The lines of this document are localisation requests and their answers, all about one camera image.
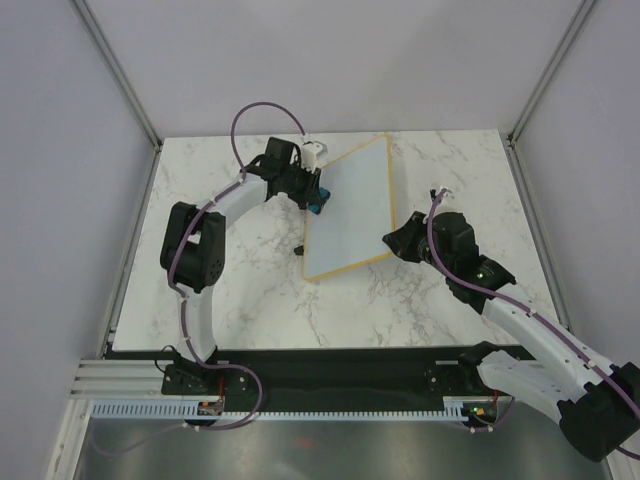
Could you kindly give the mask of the blue whiteboard eraser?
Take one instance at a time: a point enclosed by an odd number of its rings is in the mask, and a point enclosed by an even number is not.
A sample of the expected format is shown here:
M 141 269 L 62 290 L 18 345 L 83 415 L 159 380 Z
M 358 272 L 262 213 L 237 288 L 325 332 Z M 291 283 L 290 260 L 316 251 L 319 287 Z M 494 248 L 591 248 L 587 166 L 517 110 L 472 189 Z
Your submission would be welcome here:
M 312 214 L 319 215 L 330 198 L 331 193 L 327 189 L 319 187 L 308 202 L 307 210 Z

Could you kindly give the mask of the yellow framed whiteboard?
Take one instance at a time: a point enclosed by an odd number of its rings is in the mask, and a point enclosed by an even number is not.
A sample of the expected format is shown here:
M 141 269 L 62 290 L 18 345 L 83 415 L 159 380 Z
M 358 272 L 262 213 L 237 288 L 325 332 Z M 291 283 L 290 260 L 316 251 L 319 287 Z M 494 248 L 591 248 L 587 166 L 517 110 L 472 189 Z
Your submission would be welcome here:
M 396 229 L 390 136 L 380 134 L 323 166 L 320 186 L 330 199 L 305 220 L 304 280 L 389 257 L 383 237 Z

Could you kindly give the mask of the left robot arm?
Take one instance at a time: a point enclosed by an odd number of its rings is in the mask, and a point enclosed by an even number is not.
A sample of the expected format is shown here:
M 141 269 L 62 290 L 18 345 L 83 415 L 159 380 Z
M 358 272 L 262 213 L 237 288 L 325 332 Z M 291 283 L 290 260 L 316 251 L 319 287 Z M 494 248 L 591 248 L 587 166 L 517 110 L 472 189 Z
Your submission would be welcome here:
M 318 215 L 331 197 L 320 185 L 318 141 L 296 144 L 271 137 L 264 152 L 241 167 L 238 176 L 204 204 L 178 202 L 170 211 L 160 253 L 167 282 L 179 297 L 181 354 L 192 358 L 184 382 L 198 394 L 218 385 L 217 367 L 206 362 L 216 351 L 212 297 L 226 257 L 226 233 L 250 210 L 280 194 L 301 210 Z

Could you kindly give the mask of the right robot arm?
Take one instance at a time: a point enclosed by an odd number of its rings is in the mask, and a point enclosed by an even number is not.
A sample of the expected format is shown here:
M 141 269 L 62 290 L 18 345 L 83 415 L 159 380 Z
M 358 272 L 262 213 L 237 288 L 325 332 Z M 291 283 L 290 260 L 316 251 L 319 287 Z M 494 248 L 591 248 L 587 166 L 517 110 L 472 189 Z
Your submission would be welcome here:
M 599 462 L 639 432 L 639 368 L 617 365 L 554 324 L 505 267 L 482 254 L 463 214 L 414 212 L 382 238 L 399 259 L 425 262 L 445 277 L 453 296 L 511 335 L 538 362 L 519 361 L 483 342 L 457 370 L 469 394 L 486 388 L 511 395 L 554 421 L 570 445 Z

